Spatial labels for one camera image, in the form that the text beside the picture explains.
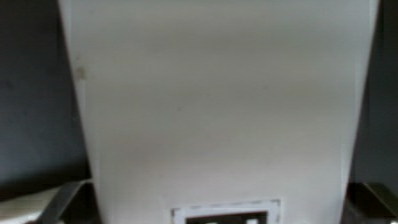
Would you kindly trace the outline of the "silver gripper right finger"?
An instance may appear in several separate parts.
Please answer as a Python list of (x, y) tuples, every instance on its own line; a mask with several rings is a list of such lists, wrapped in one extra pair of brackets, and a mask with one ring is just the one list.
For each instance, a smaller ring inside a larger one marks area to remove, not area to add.
[(398, 196), (383, 183), (351, 183), (347, 199), (363, 224), (398, 224)]

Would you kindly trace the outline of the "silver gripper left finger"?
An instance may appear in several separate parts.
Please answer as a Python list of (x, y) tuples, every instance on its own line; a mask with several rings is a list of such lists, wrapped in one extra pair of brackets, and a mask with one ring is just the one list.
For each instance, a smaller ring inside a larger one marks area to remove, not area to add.
[(93, 184), (67, 183), (36, 219), (36, 224), (93, 224), (93, 203)]

